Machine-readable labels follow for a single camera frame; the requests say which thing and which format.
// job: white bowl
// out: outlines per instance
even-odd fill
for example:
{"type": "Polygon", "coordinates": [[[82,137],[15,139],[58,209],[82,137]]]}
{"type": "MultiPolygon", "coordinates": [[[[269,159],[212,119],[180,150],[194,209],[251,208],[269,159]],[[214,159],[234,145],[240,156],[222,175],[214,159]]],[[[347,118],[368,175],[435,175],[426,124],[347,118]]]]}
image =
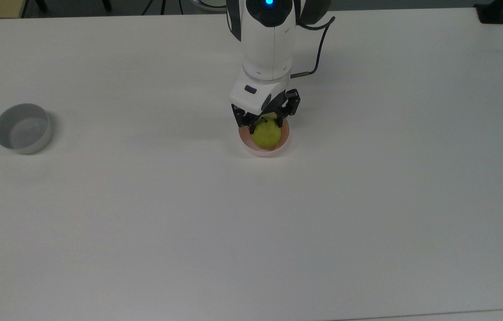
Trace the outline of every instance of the white bowl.
{"type": "Polygon", "coordinates": [[[280,142],[277,143],[277,145],[275,145],[273,148],[262,148],[260,146],[257,146],[257,144],[254,143],[254,141],[252,140],[249,128],[247,127],[239,128],[239,137],[241,138],[243,145],[245,146],[245,149],[248,152],[252,153],[253,155],[259,157],[268,157],[276,155],[288,142],[289,133],[290,133],[289,122],[287,122],[287,120],[284,119],[284,125],[281,127],[280,142]]]}
{"type": "Polygon", "coordinates": [[[0,145],[20,154],[32,154],[51,138],[49,116],[38,105],[15,105],[0,116],[0,145]]]}

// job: black stand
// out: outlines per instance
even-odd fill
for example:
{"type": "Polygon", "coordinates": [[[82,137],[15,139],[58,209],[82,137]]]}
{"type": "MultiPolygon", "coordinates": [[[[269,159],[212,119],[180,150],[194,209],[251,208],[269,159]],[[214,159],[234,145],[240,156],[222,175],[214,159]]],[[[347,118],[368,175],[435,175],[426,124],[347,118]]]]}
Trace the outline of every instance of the black stand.
{"type": "Polygon", "coordinates": [[[490,4],[476,4],[479,21],[482,24],[503,25],[503,0],[494,0],[490,4]]]}

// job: black cable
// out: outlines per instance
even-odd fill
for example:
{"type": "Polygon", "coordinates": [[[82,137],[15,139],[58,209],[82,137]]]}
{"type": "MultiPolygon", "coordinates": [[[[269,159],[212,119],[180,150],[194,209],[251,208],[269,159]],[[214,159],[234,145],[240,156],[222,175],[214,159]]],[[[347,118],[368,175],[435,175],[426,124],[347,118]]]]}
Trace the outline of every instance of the black cable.
{"type": "Polygon", "coordinates": [[[166,0],[162,0],[162,6],[160,6],[160,16],[164,15],[164,7],[166,7],[166,0]]]}
{"type": "Polygon", "coordinates": [[[307,30],[315,31],[315,30],[321,30],[324,28],[325,31],[323,31],[323,35],[321,36],[321,42],[319,43],[319,52],[317,52],[317,62],[315,63],[315,69],[313,69],[313,71],[304,71],[303,73],[293,74],[293,75],[291,75],[291,79],[313,75],[317,71],[317,69],[319,68],[319,59],[321,59],[321,50],[323,49],[323,42],[325,42],[325,35],[327,35],[327,31],[329,30],[329,27],[331,26],[331,24],[334,21],[335,21],[335,17],[332,17],[331,20],[329,20],[329,22],[327,22],[326,24],[324,24],[320,27],[310,27],[305,24],[302,24],[301,22],[297,22],[298,26],[305,28],[307,30]]]}
{"type": "Polygon", "coordinates": [[[143,11],[143,14],[141,14],[141,16],[144,16],[144,14],[146,13],[146,10],[148,10],[148,8],[150,7],[150,5],[152,4],[152,1],[153,1],[153,0],[150,0],[150,1],[149,1],[148,5],[147,5],[147,6],[146,6],[146,8],[145,8],[145,11],[143,11]]]}

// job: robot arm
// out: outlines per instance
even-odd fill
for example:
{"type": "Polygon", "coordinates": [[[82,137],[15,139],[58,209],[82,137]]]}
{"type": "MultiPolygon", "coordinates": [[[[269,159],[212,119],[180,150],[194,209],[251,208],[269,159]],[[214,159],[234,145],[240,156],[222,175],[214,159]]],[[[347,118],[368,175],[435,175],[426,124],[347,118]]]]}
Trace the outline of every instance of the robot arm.
{"type": "Polygon", "coordinates": [[[244,53],[229,97],[240,127],[250,126],[253,132],[252,125],[263,114],[275,112],[281,124],[295,113],[297,91],[286,90],[296,25],[317,23],[330,4],[331,0],[227,0],[228,26],[244,53]]]}

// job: white table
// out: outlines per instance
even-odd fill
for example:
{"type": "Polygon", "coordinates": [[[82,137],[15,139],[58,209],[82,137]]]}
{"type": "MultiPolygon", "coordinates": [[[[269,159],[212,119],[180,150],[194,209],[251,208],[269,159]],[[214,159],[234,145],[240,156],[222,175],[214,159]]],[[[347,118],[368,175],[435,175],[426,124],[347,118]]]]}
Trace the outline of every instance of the white table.
{"type": "Polygon", "coordinates": [[[0,320],[503,309],[503,26],[333,14],[270,159],[237,136],[224,16],[0,21],[0,113],[56,124],[39,154],[0,146],[0,320]]]}

